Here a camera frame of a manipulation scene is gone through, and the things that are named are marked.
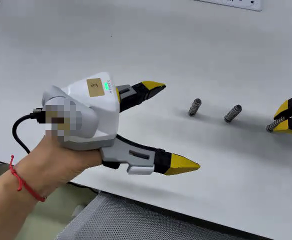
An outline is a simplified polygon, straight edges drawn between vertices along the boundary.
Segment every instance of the electrical outlet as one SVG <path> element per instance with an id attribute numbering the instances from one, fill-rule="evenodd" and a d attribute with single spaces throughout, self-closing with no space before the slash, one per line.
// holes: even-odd
<path id="1" fill-rule="evenodd" d="M 196 0 L 212 4 L 220 4 L 235 8 L 248 9 L 254 11 L 262 10 L 262 0 Z"/>

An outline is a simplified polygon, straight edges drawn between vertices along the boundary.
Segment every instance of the metal coil spring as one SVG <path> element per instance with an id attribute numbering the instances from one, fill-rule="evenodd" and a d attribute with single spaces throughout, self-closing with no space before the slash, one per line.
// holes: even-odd
<path id="1" fill-rule="evenodd" d="M 234 118 L 237 117 L 238 114 L 240 114 L 242 111 L 242 106 L 241 105 L 236 105 L 234 106 L 229 113 L 226 114 L 226 116 L 224 117 L 224 120 L 226 123 L 230 123 L 231 121 L 234 120 Z"/>
<path id="2" fill-rule="evenodd" d="M 200 100 L 199 98 L 196 98 L 194 100 L 194 102 L 192 103 L 192 105 L 188 111 L 188 114 L 192 117 L 195 116 L 195 114 L 197 113 L 197 111 L 201 105 L 202 105 L 202 100 Z"/>
<path id="3" fill-rule="evenodd" d="M 281 118 L 279 118 L 279 119 L 273 121 L 271 124 L 269 124 L 269 125 L 266 126 L 266 130 L 267 130 L 267 132 L 269 132 L 269 133 L 273 132 L 274 129 L 275 129 L 279 124 L 281 124 L 281 123 L 284 122 L 284 121 L 285 121 L 285 117 L 284 117 L 284 116 L 282 116 Z"/>

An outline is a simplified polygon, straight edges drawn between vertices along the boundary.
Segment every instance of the table surface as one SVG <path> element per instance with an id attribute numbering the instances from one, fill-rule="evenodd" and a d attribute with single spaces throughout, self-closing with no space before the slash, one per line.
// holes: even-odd
<path id="1" fill-rule="evenodd" d="M 292 4 L 262 12 L 191 0 L 1 0 L 0 161 L 25 156 L 16 119 L 50 85 L 98 72 L 117 85 L 167 88 L 121 113 L 119 133 L 201 164 L 198 171 L 127 175 L 90 168 L 73 181 L 274 239 L 292 239 L 292 135 L 265 126 L 292 97 Z M 188 117 L 195 98 L 199 114 Z M 223 116 L 243 111 L 231 124 Z M 45 127 L 18 129 L 31 149 Z"/>

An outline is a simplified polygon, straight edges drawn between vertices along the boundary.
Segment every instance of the metal mesh grille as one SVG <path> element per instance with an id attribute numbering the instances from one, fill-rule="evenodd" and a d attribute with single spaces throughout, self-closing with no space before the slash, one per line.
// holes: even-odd
<path id="1" fill-rule="evenodd" d="M 101 192 L 56 240 L 243 240 Z"/>

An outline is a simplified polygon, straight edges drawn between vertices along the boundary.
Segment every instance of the forearm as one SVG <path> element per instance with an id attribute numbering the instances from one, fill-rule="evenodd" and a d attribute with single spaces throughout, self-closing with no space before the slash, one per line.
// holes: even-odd
<path id="1" fill-rule="evenodd" d="M 17 174 L 41 197 L 48 197 L 56 188 L 98 166 L 102 157 L 98 150 L 72 151 L 45 136 L 37 147 L 15 167 Z M 26 217 L 38 202 L 10 171 L 0 176 L 0 240 L 13 240 Z"/>
<path id="2" fill-rule="evenodd" d="M 13 240 L 37 203 L 24 188 L 17 191 L 18 186 L 10 171 L 0 176 L 0 240 Z"/>

